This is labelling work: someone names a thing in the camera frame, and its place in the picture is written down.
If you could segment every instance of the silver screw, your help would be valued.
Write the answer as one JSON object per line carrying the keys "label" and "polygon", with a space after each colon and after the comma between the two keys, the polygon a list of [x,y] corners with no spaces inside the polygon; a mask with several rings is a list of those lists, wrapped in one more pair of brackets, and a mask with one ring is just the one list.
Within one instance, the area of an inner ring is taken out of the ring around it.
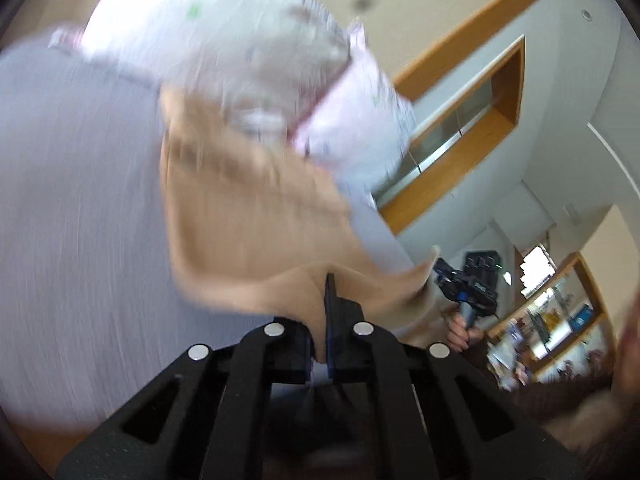
{"label": "silver screw", "polygon": [[269,323],[264,327],[264,333],[269,337],[277,337],[284,334],[284,327],[280,323]]}
{"label": "silver screw", "polygon": [[361,321],[353,325],[353,331],[358,335],[371,335],[373,334],[373,325],[366,321]]}
{"label": "silver screw", "polygon": [[444,359],[445,357],[449,357],[451,350],[443,343],[435,343],[429,347],[429,353],[436,359]]}
{"label": "silver screw", "polygon": [[205,345],[194,345],[189,348],[188,355],[194,361],[201,361],[209,355],[209,348],[207,348]]}

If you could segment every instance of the gray bed sheet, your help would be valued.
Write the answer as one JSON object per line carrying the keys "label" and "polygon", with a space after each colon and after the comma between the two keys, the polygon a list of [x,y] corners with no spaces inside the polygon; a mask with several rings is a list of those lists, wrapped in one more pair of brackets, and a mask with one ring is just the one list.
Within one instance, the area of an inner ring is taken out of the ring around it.
{"label": "gray bed sheet", "polygon": [[[48,48],[0,57],[0,406],[42,428],[90,428],[191,344],[268,322],[183,299],[170,273],[159,86]],[[412,263],[359,197],[378,265]]]}

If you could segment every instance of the wooden window frame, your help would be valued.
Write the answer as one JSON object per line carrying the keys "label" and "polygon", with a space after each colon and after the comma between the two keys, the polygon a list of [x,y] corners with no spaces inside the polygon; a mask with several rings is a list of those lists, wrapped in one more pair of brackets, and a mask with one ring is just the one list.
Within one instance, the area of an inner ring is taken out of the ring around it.
{"label": "wooden window frame", "polygon": [[380,208],[380,214],[394,234],[405,229],[456,187],[518,125],[524,67],[525,39],[521,38],[438,121],[415,137],[412,147],[420,144],[483,84],[492,82],[491,109],[427,170]]}

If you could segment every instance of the gray handle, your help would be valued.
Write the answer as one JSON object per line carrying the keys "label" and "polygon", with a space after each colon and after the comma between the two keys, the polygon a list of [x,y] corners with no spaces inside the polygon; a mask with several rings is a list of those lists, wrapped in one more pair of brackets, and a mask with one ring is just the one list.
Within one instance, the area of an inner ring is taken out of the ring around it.
{"label": "gray handle", "polygon": [[465,328],[467,330],[470,329],[476,322],[476,319],[478,319],[478,314],[476,314],[475,309],[465,301],[460,303],[460,314],[465,320]]}

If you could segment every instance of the tan fabric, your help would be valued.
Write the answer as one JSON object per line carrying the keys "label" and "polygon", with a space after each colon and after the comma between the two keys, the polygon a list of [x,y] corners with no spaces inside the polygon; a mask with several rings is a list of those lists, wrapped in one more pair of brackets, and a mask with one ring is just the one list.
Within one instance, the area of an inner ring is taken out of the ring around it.
{"label": "tan fabric", "polygon": [[327,174],[227,126],[211,102],[164,88],[162,145],[171,263],[178,286],[209,308],[304,322],[324,357],[324,281],[384,323],[415,295],[433,262],[381,272],[350,226]]}

